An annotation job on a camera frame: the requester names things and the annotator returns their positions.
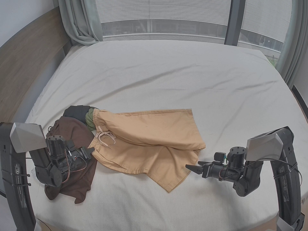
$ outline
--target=mattress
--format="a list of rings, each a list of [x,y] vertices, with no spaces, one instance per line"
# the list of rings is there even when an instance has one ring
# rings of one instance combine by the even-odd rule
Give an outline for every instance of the mattress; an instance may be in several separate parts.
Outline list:
[[[293,131],[298,169],[308,174],[308,124],[291,91],[260,52],[175,40],[100,42],[75,47],[37,99],[27,123],[44,134],[70,105],[113,113],[191,108],[206,148],[202,161],[284,126]],[[27,170],[33,169],[27,160]],[[35,215],[63,230],[247,230],[272,219],[278,201],[270,162],[258,189],[239,197],[230,182],[191,173],[167,193],[145,174],[97,164],[85,201],[58,195],[30,177]],[[303,179],[302,197],[308,193]]]

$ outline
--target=wooden headboard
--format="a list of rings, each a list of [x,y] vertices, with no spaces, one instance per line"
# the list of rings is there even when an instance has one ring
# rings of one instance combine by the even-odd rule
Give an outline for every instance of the wooden headboard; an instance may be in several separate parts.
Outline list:
[[[31,84],[68,41],[56,7],[0,48],[0,122],[12,121]]]

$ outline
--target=curtain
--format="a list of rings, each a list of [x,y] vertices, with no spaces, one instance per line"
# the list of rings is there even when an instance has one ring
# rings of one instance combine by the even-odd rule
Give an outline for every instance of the curtain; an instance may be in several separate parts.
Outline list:
[[[56,0],[63,25],[73,44],[95,44],[103,40],[95,0]]]
[[[292,13],[285,42],[275,68],[288,87],[293,87],[295,75],[305,56],[308,44],[308,0],[292,0]]]

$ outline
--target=dark gray window post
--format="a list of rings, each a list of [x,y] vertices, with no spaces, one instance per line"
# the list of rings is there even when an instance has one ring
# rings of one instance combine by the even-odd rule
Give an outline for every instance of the dark gray window post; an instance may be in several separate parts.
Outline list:
[[[231,0],[225,44],[237,46],[240,36],[246,0]]]

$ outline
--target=drawstring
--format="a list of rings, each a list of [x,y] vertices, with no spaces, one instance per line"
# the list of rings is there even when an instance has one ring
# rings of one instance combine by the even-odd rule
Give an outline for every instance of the drawstring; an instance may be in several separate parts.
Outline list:
[[[103,130],[100,128],[100,126],[98,126],[98,129],[100,130],[100,132],[96,133],[95,137],[98,138],[99,142],[100,142],[103,146],[109,147],[109,148],[111,149],[111,147],[110,147],[109,145],[107,145],[105,142],[101,141],[100,138],[101,138],[103,135],[107,135],[107,136],[109,136],[109,137],[113,140],[113,142],[114,142],[113,144],[115,144],[115,143],[116,143],[116,140],[115,140],[115,139],[116,139],[116,136],[115,136],[112,132],[110,132],[109,130],[108,130],[108,131],[103,131]]]

